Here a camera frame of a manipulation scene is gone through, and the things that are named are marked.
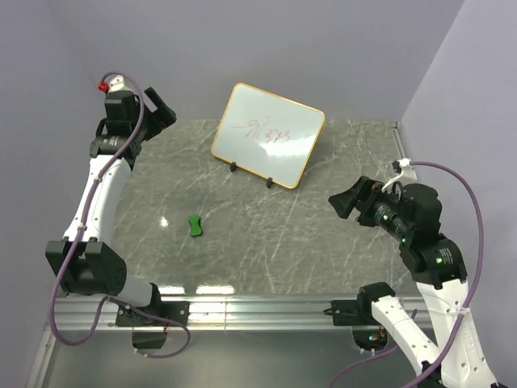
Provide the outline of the yellow framed whiteboard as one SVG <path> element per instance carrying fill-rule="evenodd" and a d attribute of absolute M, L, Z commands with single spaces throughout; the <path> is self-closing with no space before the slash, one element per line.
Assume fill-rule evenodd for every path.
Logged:
<path fill-rule="evenodd" d="M 234 86 L 211 153 L 284 188 L 298 186 L 324 126 L 324 112 L 238 83 Z"/>

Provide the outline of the green whiteboard eraser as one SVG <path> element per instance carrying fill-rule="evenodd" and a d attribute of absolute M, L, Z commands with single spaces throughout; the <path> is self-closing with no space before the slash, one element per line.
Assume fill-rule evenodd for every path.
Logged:
<path fill-rule="evenodd" d="M 201 227 L 201 217 L 198 214 L 194 214 L 188 217 L 188 223 L 190 226 L 190 236 L 198 237 L 203 234 Z"/>

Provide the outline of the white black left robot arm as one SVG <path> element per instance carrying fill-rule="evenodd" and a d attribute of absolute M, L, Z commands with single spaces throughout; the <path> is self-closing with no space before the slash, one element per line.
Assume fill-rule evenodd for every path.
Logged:
<path fill-rule="evenodd" d="M 154 110 L 127 87 L 113 86 L 107 93 L 106 116 L 90 144 L 89 175 L 78 210 L 63 237 L 48 242 L 45 256 L 60 290 L 114 297 L 135 306 L 134 314 L 145 325 L 154 325 L 164 308 L 156 285 L 130 276 L 124 259 L 111 248 L 116 208 L 143 142 L 176 121 L 152 87 L 145 95 Z"/>

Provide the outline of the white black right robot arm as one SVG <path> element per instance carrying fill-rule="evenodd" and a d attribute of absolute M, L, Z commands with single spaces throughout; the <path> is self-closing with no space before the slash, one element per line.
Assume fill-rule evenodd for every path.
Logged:
<path fill-rule="evenodd" d="M 330 196 L 329 202 L 342 219 L 357 210 L 361 226 L 378 226 L 397 240 L 435 339 L 419 328 L 386 283 L 360 289 L 359 318 L 379 323 L 391 335 L 415 371 L 411 387 L 500 387 L 466 305 L 472 285 L 463 255 L 440 231 L 442 204 L 437 191 L 420 183 L 395 183 L 388 191 L 383 186 L 362 176 L 345 192 Z"/>

